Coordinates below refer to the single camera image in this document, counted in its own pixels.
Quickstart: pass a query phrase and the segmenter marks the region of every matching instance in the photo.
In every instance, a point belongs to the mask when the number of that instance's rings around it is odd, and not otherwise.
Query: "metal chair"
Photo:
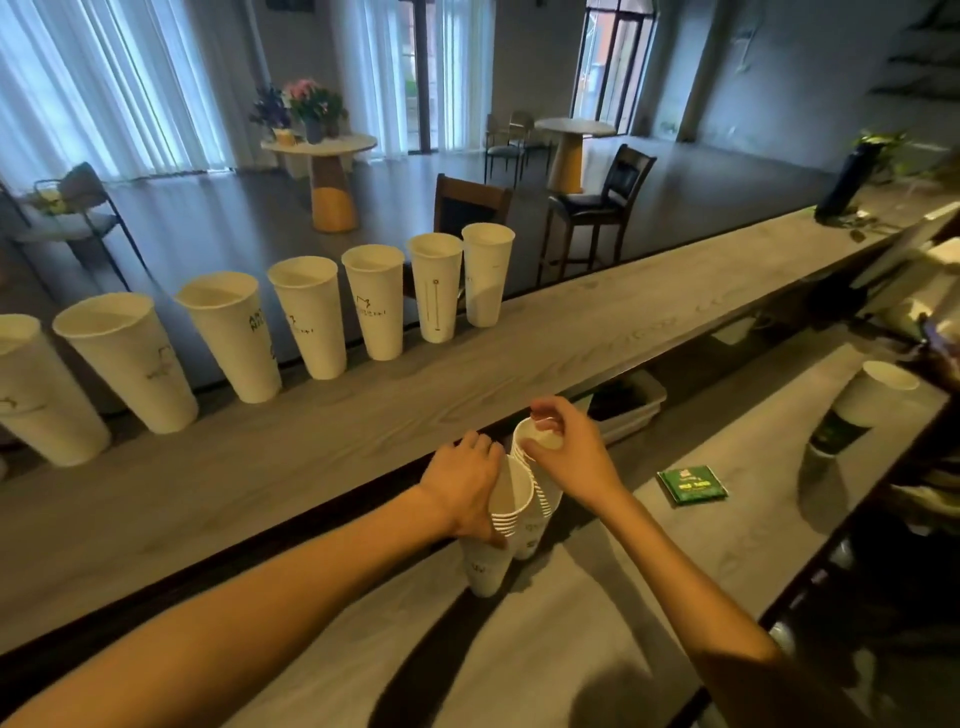
[[[603,190],[599,195],[554,195],[549,199],[549,208],[546,213],[546,227],[543,231],[543,245],[540,248],[540,264],[537,269],[537,285],[543,276],[543,267],[553,265],[556,260],[546,259],[546,249],[550,241],[550,223],[554,214],[566,222],[564,236],[564,250],[560,257],[560,274],[558,280],[563,280],[568,263],[586,263],[587,269],[593,269],[596,259],[597,245],[600,240],[601,225],[617,225],[616,243],[613,246],[613,263],[620,262],[620,253],[623,248],[623,234],[630,222],[630,213],[634,209],[636,195],[640,186],[650,174],[656,157],[648,157],[626,144],[621,144],[613,157],[613,163],[607,172],[603,183]],[[573,240],[574,228],[582,225],[593,226],[593,237],[590,240],[590,252],[586,258],[570,257],[570,242]]]
[[[526,170],[527,165],[530,164],[530,157],[534,152],[545,151],[546,152],[546,167],[545,171],[549,173],[550,171],[550,159],[553,157],[553,141],[547,137],[540,136],[537,132],[537,129],[534,126],[534,117],[533,114],[528,113],[527,111],[514,111],[510,115],[511,125],[518,125],[526,130],[527,136],[523,143],[523,148],[526,154],[523,156],[523,169]]]
[[[506,136],[506,144],[497,144],[499,136]],[[527,130],[520,124],[510,124],[507,129],[499,129],[493,114],[487,114],[487,131],[484,134],[483,152],[483,182],[487,183],[489,174],[493,174],[493,161],[503,159],[504,171],[510,168],[510,160],[514,161],[514,188],[519,177],[523,179],[523,158],[526,155]]]
[[[113,259],[107,244],[104,242],[104,238],[110,231],[119,226],[130,241],[130,246],[140,261],[140,265],[143,266],[143,270],[147,272],[148,276],[150,275],[150,269],[147,268],[147,263],[143,259],[143,255],[136,247],[130,229],[120,215],[120,210],[117,209],[116,204],[107,194],[103,182],[97,177],[97,173],[94,172],[93,167],[87,162],[84,162],[71,169],[62,180],[43,180],[38,182],[37,185],[45,183],[56,185],[66,213],[45,216],[34,220],[29,228],[10,238],[14,245],[23,249],[37,243],[64,242],[70,247],[74,257],[77,258],[92,277],[92,272],[86,267],[84,258],[81,255],[77,255],[77,250],[74,246],[84,245],[94,241],[107,257],[110,267],[120,279],[120,282],[123,283],[124,288],[129,291],[131,288],[127,283],[127,279],[124,278],[120,267],[117,265],[116,260]],[[37,197],[38,196],[27,198],[27,201],[30,202],[33,200],[36,202]],[[110,212],[97,212],[94,210],[95,207],[103,205],[109,206]],[[29,257],[26,254],[24,254],[23,257],[27,260],[34,275],[39,279],[39,274]]]
[[[433,232],[460,237],[463,229],[472,223],[505,225],[513,197],[514,192],[510,189],[439,174],[433,201]],[[411,299],[417,297],[413,267],[409,262],[403,264],[403,295]]]

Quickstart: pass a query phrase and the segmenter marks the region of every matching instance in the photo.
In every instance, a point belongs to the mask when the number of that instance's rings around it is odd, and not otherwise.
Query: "wooden chair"
[[[603,183],[603,190],[599,195],[554,195],[549,199],[549,208],[546,213],[546,227],[543,231],[543,245],[540,248],[540,265],[537,270],[537,285],[543,276],[543,267],[557,261],[546,259],[546,249],[550,241],[550,223],[554,214],[566,222],[564,236],[564,250],[560,258],[560,274],[558,280],[563,280],[567,263],[586,263],[587,269],[593,269],[596,259],[597,244],[600,240],[601,225],[617,225],[616,243],[613,246],[613,263],[620,262],[620,253],[623,248],[623,233],[630,222],[630,213],[634,209],[636,195],[640,186],[650,174],[656,157],[648,157],[626,144],[621,144],[607,172]],[[570,257],[570,242],[573,240],[574,228],[582,225],[593,226],[593,238],[590,241],[590,252],[586,258]]]
[[[499,129],[493,114],[487,114],[487,131],[484,134],[483,151],[483,183],[487,183],[487,176],[493,174],[493,161],[503,159],[504,171],[510,168],[510,160],[514,161],[514,188],[517,178],[523,179],[523,159],[527,153],[527,137],[529,133],[521,124],[511,123],[507,129]],[[506,144],[497,144],[498,138],[504,138]]]
[[[433,201],[433,232],[446,232],[460,237],[463,229],[472,223],[505,225],[513,197],[511,189],[439,174]],[[403,295],[411,299],[417,297],[413,268],[409,262],[403,264]]]

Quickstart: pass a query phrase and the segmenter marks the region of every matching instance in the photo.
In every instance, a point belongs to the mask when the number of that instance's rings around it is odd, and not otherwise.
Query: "stack of paper cups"
[[[347,368],[347,346],[337,264],[315,255],[292,257],[272,266],[267,278],[287,315],[306,371],[315,379],[341,375]]]
[[[177,294],[241,401],[271,400],[280,391],[256,278],[222,271],[194,278]]]
[[[507,539],[505,549],[476,539],[460,539],[464,571],[477,596],[493,596],[500,588],[516,550],[523,542],[520,517],[530,507],[534,484],[530,471],[512,455],[503,458],[500,475],[490,497],[493,527]]]
[[[389,245],[358,245],[340,258],[371,359],[388,361],[403,352],[403,251]]]
[[[549,449],[559,449],[564,445],[563,435],[553,430],[537,429],[537,424],[529,417],[514,429],[511,455],[530,471],[536,495],[534,502],[530,504],[530,507],[527,508],[520,519],[520,528],[524,540],[515,554],[515,558],[520,561],[529,559],[537,551],[537,546],[540,545],[540,539],[543,537],[543,531],[546,530],[550,518],[560,505],[561,498],[564,497],[564,492],[560,489],[560,486],[520,446],[520,442],[527,439],[535,440]]]
[[[33,316],[0,316],[0,424],[54,465],[80,465],[110,433]]]
[[[473,223],[464,228],[467,320],[476,327],[491,327],[500,318],[515,235],[496,223]]]
[[[420,335],[433,344],[453,338],[463,249],[459,237],[445,232],[428,232],[407,242],[417,289]]]
[[[197,419],[197,399],[149,296],[86,299],[57,316],[53,329],[152,432],[178,432]]]

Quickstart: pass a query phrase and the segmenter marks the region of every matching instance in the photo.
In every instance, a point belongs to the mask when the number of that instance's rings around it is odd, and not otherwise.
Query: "wood grain surface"
[[[899,225],[948,201],[874,192]],[[652,358],[884,239],[810,210],[505,302],[495,328],[407,337],[390,362],[232,402],[69,470],[0,485],[0,651],[425,455],[470,428]]]
[[[836,332],[802,334],[612,449],[670,536],[755,617],[946,401],[924,384],[835,461],[811,457],[806,439],[864,358]],[[686,465],[711,466],[729,500],[671,508],[652,475]],[[696,674],[606,529],[564,539],[577,517],[566,520],[548,527],[562,540],[551,552],[515,564],[504,595],[465,592],[456,545],[366,595],[228,725],[666,724]]]

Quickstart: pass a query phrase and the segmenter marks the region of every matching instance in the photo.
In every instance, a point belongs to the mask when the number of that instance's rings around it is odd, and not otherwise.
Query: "potted flower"
[[[347,118],[344,97],[323,88],[312,79],[300,79],[288,84],[290,108],[303,122],[306,140],[319,144],[325,136],[340,135],[340,120]]]
[[[248,117],[253,124],[261,126],[274,136],[277,141],[293,139],[290,132],[290,110],[280,89],[274,85],[260,87],[256,90],[256,103],[253,112]]]

